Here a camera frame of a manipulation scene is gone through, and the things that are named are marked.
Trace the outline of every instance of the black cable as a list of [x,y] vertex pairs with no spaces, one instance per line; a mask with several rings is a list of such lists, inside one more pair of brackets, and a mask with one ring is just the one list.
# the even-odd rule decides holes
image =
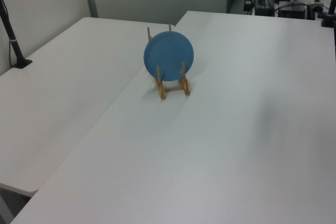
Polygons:
[[252,15],[252,10],[254,8],[254,0],[252,1],[251,6],[252,6],[251,10],[249,10],[246,15]]
[[12,60],[11,60],[11,53],[10,53],[10,48],[11,48],[11,46],[10,46],[10,41],[9,41],[9,65],[10,65],[10,67],[12,68],[13,67],[13,65],[12,65]]
[[296,5],[304,5],[304,6],[308,6],[308,5],[304,4],[304,3],[288,4],[288,5],[283,5],[283,6],[280,6],[279,8],[276,8],[275,11],[280,10],[280,9],[283,9],[283,8],[286,8],[286,7],[290,7],[290,6],[296,6]]
[[5,6],[6,14],[7,14],[7,17],[8,17],[9,15],[8,15],[8,10],[7,10],[7,6],[6,6],[6,4],[5,4],[5,1],[4,1],[4,0],[1,0],[1,2],[2,2],[3,5]]

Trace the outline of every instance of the black stand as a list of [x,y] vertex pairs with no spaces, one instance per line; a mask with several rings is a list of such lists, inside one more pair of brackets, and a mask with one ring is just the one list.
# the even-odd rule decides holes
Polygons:
[[328,10],[328,13],[323,16],[323,20],[321,22],[322,27],[329,27],[333,28],[334,27],[334,12],[335,12],[335,7],[336,7],[336,0],[331,0],[330,7]]
[[19,43],[17,42],[14,31],[12,29],[12,25],[9,22],[9,17],[8,17],[8,13],[7,13],[4,0],[0,0],[0,16],[1,16],[2,22],[4,23],[6,32],[8,34],[9,41],[12,44],[13,50],[16,55],[17,61],[16,61],[16,64],[13,65],[13,67],[22,69],[26,67],[27,65],[29,65],[30,63],[32,63],[32,61],[25,59],[25,57],[23,57],[22,55]]

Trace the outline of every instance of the white tabletop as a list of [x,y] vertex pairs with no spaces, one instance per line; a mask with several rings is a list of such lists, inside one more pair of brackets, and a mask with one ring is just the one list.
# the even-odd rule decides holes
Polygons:
[[84,18],[0,77],[0,187],[41,187],[143,65],[147,26],[168,30]]
[[191,95],[161,100],[143,67],[13,224],[334,223],[333,31],[196,12],[175,30]]

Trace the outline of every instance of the plate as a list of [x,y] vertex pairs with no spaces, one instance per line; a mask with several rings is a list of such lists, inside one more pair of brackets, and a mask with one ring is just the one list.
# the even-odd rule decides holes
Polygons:
[[147,71],[158,79],[156,66],[160,66],[162,81],[175,81],[182,78],[182,61],[185,73],[194,61],[194,50],[190,41],[176,31],[164,31],[148,42],[143,54]]

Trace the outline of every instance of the plate stand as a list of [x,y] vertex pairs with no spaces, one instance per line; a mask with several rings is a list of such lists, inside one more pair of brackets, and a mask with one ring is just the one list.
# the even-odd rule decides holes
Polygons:
[[[172,30],[171,24],[169,24],[169,31],[171,31],[171,30]],[[149,42],[152,39],[149,27],[147,27],[147,33],[148,33],[148,42]],[[165,99],[166,98],[166,93],[168,93],[170,91],[183,90],[186,95],[190,94],[188,80],[185,77],[185,64],[184,64],[184,61],[182,61],[182,78],[179,80],[179,83],[180,83],[181,86],[178,86],[178,87],[165,88],[164,85],[163,85],[163,82],[161,80],[160,66],[159,65],[156,66],[156,70],[157,70],[158,79],[155,79],[155,82],[156,82],[156,86],[158,88],[158,91],[159,91],[161,99]]]

